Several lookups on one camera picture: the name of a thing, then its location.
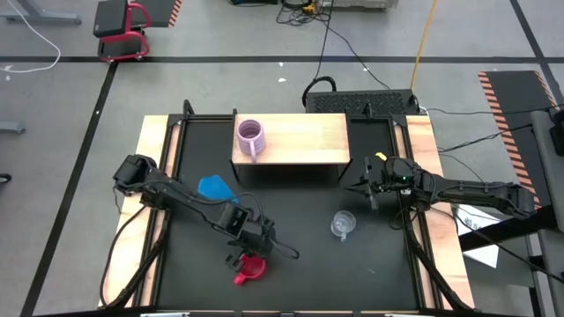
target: yellow cable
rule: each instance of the yellow cable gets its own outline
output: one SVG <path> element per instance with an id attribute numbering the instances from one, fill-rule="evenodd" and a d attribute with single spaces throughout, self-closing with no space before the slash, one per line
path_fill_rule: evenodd
<path id="1" fill-rule="evenodd" d="M 419 43 L 419 50 L 417 51 L 417 57 L 415 58 L 415 66 L 413 66 L 412 83 L 409 86 L 411 90 L 413 90 L 413 85 L 415 84 L 415 74 L 417 74 L 417 68 L 419 67 L 419 58 L 421 57 L 423 45 L 425 44 L 425 40 L 427 39 L 427 33 L 429 32 L 431 21 L 433 21 L 434 8 L 436 7 L 436 5 L 437 0 L 433 0 L 431 12 L 429 13 L 429 18 L 427 18 L 427 23 L 425 24 L 425 31 L 423 31 L 423 37 L 421 38 L 421 42 Z"/>

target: red stool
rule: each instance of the red stool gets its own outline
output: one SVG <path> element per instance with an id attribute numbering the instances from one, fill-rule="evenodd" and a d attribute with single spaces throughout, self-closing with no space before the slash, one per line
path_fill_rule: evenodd
<path id="1" fill-rule="evenodd" d="M 143 12 L 144 24 L 131 25 L 133 9 Z M 141 59 L 150 51 L 143 30 L 149 26 L 151 26 L 151 17 L 141 4 L 128 4 L 127 0 L 99 2 L 93 30 L 94 36 L 100 39 L 98 56 L 105 62 Z"/>

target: purple mug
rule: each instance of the purple mug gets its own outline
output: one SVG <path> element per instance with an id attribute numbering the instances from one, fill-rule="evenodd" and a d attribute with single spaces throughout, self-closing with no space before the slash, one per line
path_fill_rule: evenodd
<path id="1" fill-rule="evenodd" d="M 263 125 L 257 120 L 245 120 L 239 124 L 237 128 L 237 139 L 239 140 L 239 148 L 256 163 L 256 156 L 260 154 L 266 146 L 264 140 Z"/>

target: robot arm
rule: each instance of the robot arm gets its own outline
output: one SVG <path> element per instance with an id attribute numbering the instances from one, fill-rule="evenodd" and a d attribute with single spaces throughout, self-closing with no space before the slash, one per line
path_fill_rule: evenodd
<path id="1" fill-rule="evenodd" d="M 154 160 L 142 155 L 129 155 L 114 175 L 115 188 L 125 195 L 141 193 L 141 203 L 147 207 L 165 210 L 181 204 L 198 213 L 212 229 L 233 239 L 228 244 L 242 248 L 240 254 L 230 254 L 226 264 L 236 271 L 241 269 L 241 254 L 267 258 L 276 243 L 274 222 L 260 210 L 255 212 L 235 203 L 233 198 L 217 201 L 199 195 L 191 187 L 173 180 L 160 171 Z M 221 207 L 217 219 L 208 212 L 212 206 Z"/>
<path id="2" fill-rule="evenodd" d="M 467 203 L 492 207 L 506 215 L 525 219 L 535 213 L 533 194 L 521 185 L 504 182 L 478 182 L 447 180 L 430 173 L 408 158 L 388 158 L 384 163 L 380 181 L 373 181 L 372 165 L 365 158 L 365 172 L 354 187 L 348 187 L 370 198 L 372 208 L 378 208 L 375 196 L 378 193 L 402 191 L 409 193 L 412 206 L 425 211 L 434 203 Z"/>

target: white cable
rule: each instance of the white cable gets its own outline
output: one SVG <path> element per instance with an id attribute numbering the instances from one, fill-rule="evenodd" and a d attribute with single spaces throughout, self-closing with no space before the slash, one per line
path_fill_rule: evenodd
<path id="1" fill-rule="evenodd" d="M 32 69 L 32 70 L 9 70 L 9 69 L 6 67 L 6 68 L 0 68 L 0 70 L 6 71 L 6 72 L 9 72 L 9 73 L 14 73 L 14 74 L 25 74 L 25 73 L 30 73 L 30 72 L 39 71 L 39 70 L 50 70 L 50 69 L 52 69 L 52 68 L 57 64 L 57 62 L 59 62 L 59 59 L 61 58 L 61 50 L 60 50 L 55 44 L 53 44 L 51 41 L 47 40 L 47 39 L 45 38 L 45 36 L 39 34 L 39 32 L 37 32 L 37 31 L 35 31 L 35 29 L 32 28 L 32 26 L 29 25 L 29 23 L 27 22 L 26 18 L 24 18 L 24 15 L 21 14 L 21 12 L 18 10 L 18 8 L 16 8 L 16 6 L 15 6 L 10 0 L 6 0 L 6 1 L 8 1 L 8 4 L 10 4 L 12 8 L 14 8 L 14 10 L 19 14 L 19 16 L 24 20 L 24 22 L 26 22 L 27 26 L 28 26 L 35 34 L 37 34 L 37 36 L 41 37 L 44 41 L 46 41 L 46 42 L 49 43 L 53 48 L 56 49 L 57 56 L 56 56 L 55 61 L 54 61 L 52 64 L 50 64 L 49 66 L 47 66 L 47 67 L 41 67 L 41 68 Z"/>
<path id="2" fill-rule="evenodd" d="M 419 109 L 425 110 L 425 114 L 426 114 L 427 116 L 429 116 L 429 112 L 427 111 L 427 109 L 426 109 L 425 107 L 419 106 Z"/>

